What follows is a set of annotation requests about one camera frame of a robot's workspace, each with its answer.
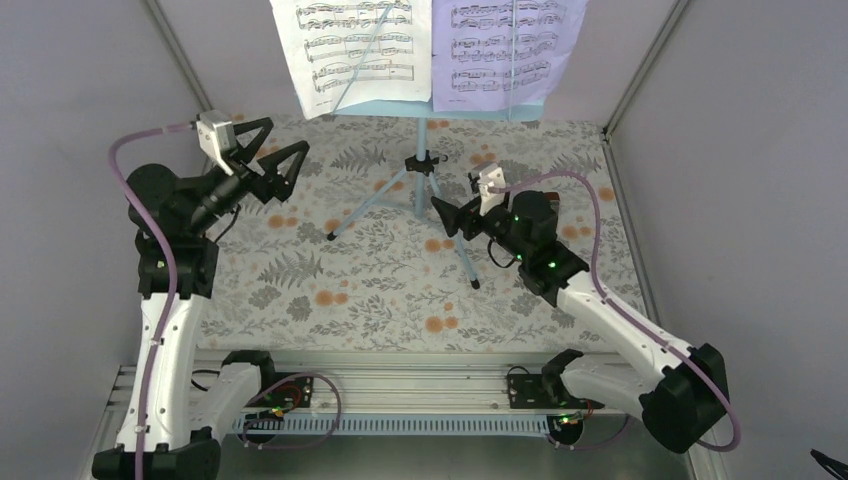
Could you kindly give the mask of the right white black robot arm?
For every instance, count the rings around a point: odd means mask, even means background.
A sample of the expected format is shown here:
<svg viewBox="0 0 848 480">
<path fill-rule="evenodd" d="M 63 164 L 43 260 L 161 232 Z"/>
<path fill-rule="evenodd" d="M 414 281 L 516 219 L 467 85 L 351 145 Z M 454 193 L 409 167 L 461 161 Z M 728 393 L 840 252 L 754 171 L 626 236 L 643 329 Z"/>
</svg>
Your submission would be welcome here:
<svg viewBox="0 0 848 480">
<path fill-rule="evenodd" d="M 553 194 L 527 182 L 508 187 L 495 174 L 480 175 L 476 185 L 478 194 L 463 206 L 432 197 L 446 233 L 467 240 L 484 235 L 503 248 L 518 262 L 519 277 L 532 294 L 587 323 L 631 368 L 625 372 L 567 349 L 543 369 L 544 399 L 555 407 L 598 401 L 640 421 L 674 453 L 694 445 L 736 449 L 741 422 L 722 354 L 662 329 L 605 286 L 596 272 L 600 246 L 584 261 L 559 240 Z"/>
</svg>

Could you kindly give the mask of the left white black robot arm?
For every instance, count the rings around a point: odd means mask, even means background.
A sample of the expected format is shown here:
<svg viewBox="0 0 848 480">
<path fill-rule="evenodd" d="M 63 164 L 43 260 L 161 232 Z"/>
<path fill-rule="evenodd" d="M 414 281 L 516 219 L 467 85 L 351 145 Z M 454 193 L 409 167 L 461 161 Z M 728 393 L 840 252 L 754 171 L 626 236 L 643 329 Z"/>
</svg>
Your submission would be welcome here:
<svg viewBox="0 0 848 480">
<path fill-rule="evenodd" d="M 310 146 L 300 140 L 271 153 L 262 146 L 270 118 L 234 123 L 212 110 L 185 124 L 213 168 L 181 177 L 148 163 L 118 181 L 137 227 L 142 328 L 138 371 L 115 445 L 95 454 L 96 479 L 213 479 L 224 437 L 250 403 L 278 391 L 271 355 L 228 354 L 217 379 L 197 403 L 190 381 L 202 318 L 211 304 L 219 245 L 209 229 L 236 214 L 242 200 L 286 201 Z"/>
</svg>

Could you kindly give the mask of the brown wooden metronome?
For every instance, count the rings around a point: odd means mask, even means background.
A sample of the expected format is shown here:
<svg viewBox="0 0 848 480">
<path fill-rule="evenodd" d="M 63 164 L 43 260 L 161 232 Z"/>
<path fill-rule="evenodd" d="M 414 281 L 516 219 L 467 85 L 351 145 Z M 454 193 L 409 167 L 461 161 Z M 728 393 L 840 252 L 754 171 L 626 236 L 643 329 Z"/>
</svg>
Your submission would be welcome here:
<svg viewBox="0 0 848 480">
<path fill-rule="evenodd" d="M 552 192 L 524 191 L 520 194 L 525 216 L 543 217 L 559 214 L 559 200 Z"/>
</svg>

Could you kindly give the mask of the white sheet music page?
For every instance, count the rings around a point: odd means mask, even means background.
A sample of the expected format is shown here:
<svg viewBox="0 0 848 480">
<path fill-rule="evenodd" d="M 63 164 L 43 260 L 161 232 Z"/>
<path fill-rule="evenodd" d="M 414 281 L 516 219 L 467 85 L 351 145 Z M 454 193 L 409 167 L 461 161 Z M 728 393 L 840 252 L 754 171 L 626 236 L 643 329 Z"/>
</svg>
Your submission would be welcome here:
<svg viewBox="0 0 848 480">
<path fill-rule="evenodd" d="M 270 3 L 305 118 L 432 95 L 431 1 Z"/>
</svg>

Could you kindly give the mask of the lilac sheet music page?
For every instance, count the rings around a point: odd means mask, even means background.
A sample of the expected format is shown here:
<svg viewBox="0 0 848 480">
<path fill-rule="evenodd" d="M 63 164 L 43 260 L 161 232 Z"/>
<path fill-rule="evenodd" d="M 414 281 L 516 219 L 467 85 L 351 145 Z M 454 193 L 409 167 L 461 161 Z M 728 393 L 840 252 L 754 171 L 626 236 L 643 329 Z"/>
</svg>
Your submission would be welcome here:
<svg viewBox="0 0 848 480">
<path fill-rule="evenodd" d="M 588 3 L 435 1 L 432 102 L 436 112 L 494 112 L 541 101 L 561 81 Z"/>
</svg>

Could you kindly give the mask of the light blue music stand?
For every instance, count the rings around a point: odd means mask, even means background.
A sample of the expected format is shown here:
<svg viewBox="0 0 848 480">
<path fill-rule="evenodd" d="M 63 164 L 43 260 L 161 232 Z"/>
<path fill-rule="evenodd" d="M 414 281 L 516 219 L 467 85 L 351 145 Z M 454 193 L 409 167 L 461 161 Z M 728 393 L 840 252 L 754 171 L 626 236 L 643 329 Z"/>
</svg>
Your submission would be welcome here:
<svg viewBox="0 0 848 480">
<path fill-rule="evenodd" d="M 404 161 L 404 167 L 396 172 L 390 180 L 382 185 L 370 197 L 349 214 L 341 223 L 334 227 L 328 234 L 327 239 L 334 241 L 352 223 L 358 220 L 368 209 L 377 205 L 389 208 L 391 205 L 382 201 L 382 197 L 399 181 L 411 175 L 415 180 L 414 202 L 410 210 L 414 216 L 423 221 L 425 219 L 424 189 L 429 185 L 432 192 L 439 196 L 441 189 L 437 181 L 436 159 L 431 156 L 427 149 L 428 127 L 427 122 L 437 119 L 448 120 L 484 120 L 484 121 L 531 121 L 538 120 L 544 113 L 544 102 L 542 100 L 519 104 L 507 109 L 483 112 L 483 111 L 450 111 L 438 112 L 433 103 L 408 102 L 408 101 L 371 101 L 346 107 L 340 111 L 341 115 L 347 116 L 380 116 L 380 117 L 403 117 L 413 118 L 417 121 L 416 152 Z"/>
</svg>

